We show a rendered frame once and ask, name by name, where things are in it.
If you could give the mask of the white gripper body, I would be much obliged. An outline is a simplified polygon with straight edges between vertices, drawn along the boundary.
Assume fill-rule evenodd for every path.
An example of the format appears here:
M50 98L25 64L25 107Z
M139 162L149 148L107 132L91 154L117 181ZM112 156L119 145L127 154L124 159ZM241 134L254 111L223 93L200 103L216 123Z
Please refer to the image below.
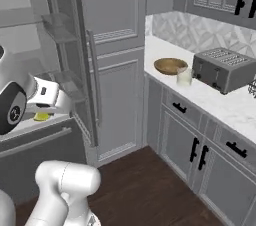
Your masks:
M42 87L33 98L27 101L26 105L26 111L33 113L68 114L71 109L71 99L59 88Z

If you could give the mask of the grey fridge door bin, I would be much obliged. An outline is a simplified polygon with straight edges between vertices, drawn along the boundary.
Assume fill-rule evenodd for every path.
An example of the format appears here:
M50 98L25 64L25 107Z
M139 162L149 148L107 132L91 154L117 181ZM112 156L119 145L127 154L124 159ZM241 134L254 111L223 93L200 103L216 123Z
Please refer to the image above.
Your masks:
M85 100L83 85L81 80L70 70L62 72L50 71L42 74L48 81L57 82L60 88L74 101L82 102Z
M63 13L42 15L45 31L55 43L67 43L76 40L76 35L71 29L71 19Z

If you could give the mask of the yellow lemon wedge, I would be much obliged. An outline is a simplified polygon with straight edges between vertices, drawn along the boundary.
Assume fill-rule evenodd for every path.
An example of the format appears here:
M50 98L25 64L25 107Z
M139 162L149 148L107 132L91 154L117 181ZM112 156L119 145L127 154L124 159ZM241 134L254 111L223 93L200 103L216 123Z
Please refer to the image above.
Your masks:
M51 113L36 113L34 120L37 122L47 121L52 116Z

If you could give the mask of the grey fridge door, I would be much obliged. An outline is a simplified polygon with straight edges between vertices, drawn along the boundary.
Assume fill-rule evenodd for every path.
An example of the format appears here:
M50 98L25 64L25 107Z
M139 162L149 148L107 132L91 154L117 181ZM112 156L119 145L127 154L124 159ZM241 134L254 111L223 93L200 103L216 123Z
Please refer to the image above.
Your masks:
M99 167L142 146L146 0L48 0L50 14L71 19L76 40L57 44L60 68L82 82L85 100L73 116L87 161ZM96 122L94 73L86 30L96 44L102 122Z

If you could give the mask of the grey fridge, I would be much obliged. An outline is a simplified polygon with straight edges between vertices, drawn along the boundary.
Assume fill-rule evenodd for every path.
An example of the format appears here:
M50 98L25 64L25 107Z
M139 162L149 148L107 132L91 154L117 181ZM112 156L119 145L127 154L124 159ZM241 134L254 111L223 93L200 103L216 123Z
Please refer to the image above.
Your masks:
M1 44L8 52L16 56L16 61L31 75L44 79L42 74L50 71L58 71L60 68L59 54L57 52L57 43L45 31L41 21L33 25L31 31L23 27L18 35L19 42L27 42L28 46L23 48L10 48ZM74 119L70 112L68 114L51 113L52 116L43 122L34 120L36 113L25 112L20 123L11 132L6 135L0 135L0 142L9 140L14 137L20 137L32 131L39 130L43 127L52 126L69 119Z

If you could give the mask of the grey fridge drawer front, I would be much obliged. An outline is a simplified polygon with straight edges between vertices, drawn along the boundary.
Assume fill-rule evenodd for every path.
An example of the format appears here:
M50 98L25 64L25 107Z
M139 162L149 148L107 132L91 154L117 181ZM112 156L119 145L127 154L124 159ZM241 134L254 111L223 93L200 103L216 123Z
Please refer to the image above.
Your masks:
M63 127L72 128L72 133L0 158L0 190L7 193L15 204L38 196L38 179L48 179L52 167L59 161L62 161L63 165L69 162L86 163L82 132L76 121L69 119L0 142L1 152L59 132Z

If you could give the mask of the brown wooden bowl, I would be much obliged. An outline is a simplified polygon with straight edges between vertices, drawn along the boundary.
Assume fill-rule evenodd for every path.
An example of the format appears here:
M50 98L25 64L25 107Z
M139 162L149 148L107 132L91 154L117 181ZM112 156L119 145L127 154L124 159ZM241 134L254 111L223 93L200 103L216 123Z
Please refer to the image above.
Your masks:
M177 58L160 58L154 62L154 67L164 75L176 75L179 69L187 68L188 64Z

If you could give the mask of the grey base cupboard door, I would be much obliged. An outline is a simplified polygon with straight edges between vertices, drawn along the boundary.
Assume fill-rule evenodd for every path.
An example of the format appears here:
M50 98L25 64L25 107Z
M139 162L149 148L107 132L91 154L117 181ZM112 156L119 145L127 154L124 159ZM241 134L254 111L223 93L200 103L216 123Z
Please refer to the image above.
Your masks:
M209 152L197 171L199 197L225 226L256 226L256 176L212 142L204 145Z
M201 134L169 109L162 109L163 130L159 151L164 161L187 184L191 185L202 144ZM197 157L190 162L194 138L198 138Z

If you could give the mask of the grey four-slot toaster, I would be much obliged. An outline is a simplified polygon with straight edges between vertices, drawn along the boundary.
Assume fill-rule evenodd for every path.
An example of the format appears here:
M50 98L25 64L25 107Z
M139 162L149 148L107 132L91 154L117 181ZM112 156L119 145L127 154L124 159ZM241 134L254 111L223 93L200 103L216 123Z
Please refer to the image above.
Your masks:
M226 95L248 85L256 76L256 59L226 48L196 53L193 77Z

